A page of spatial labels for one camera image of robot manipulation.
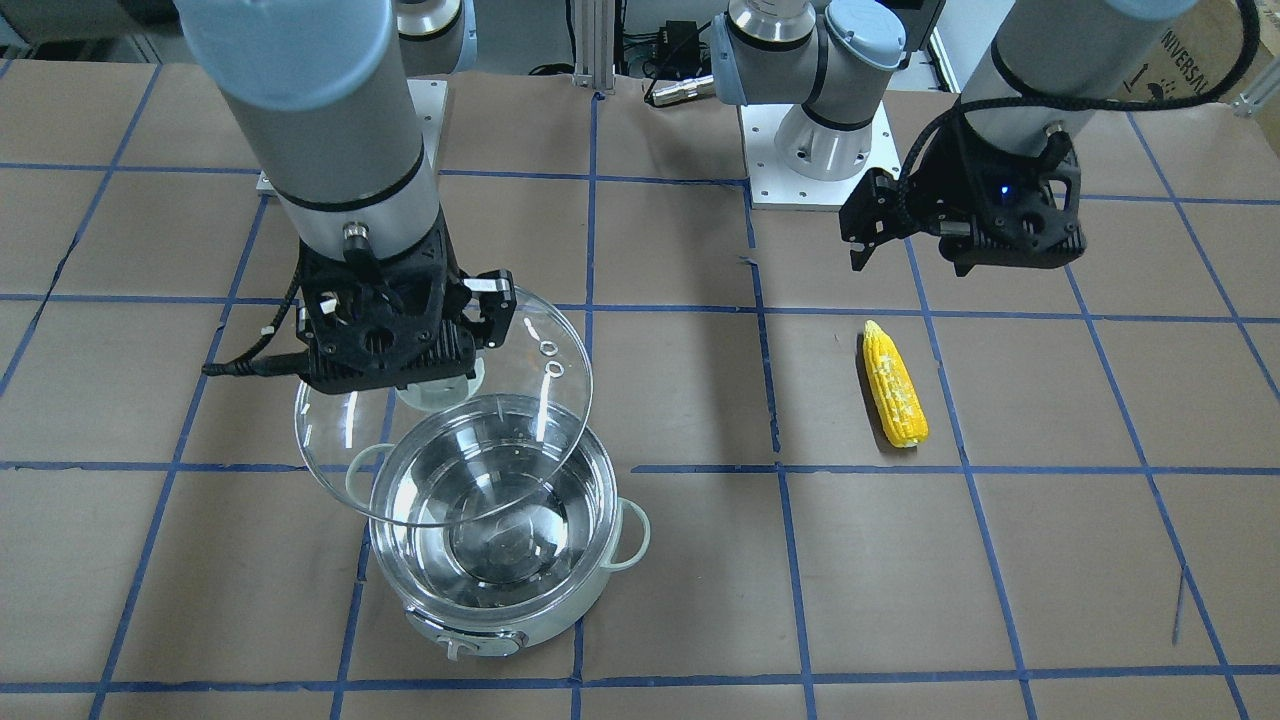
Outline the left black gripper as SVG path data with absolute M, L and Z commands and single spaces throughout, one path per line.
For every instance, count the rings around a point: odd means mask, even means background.
M 959 277 L 974 266 L 1056 269 L 1085 252 L 1082 173 L 1062 123 L 1043 128 L 1024 155 L 982 138 L 954 108 L 918 137 L 908 154 L 916 158 L 911 174 L 869 169 L 841 206 L 852 272 L 881 245 L 915 233 L 938 237 Z

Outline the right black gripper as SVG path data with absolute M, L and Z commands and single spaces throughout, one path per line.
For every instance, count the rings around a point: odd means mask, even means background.
M 366 391 L 475 375 L 480 351 L 504 341 L 518 305 L 506 269 L 461 270 L 444 219 L 393 258 L 351 227 L 338 259 L 301 246 L 301 380 L 316 391 Z

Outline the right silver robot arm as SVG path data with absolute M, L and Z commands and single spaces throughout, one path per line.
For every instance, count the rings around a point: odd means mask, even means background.
M 282 300 L 303 350 L 268 338 L 210 377 L 296 375 L 325 395 L 465 395 L 504 343 L 509 272 L 457 263 L 408 79 L 468 68 L 471 1 L 179 1 L 214 79 L 291 223 L 300 255 Z

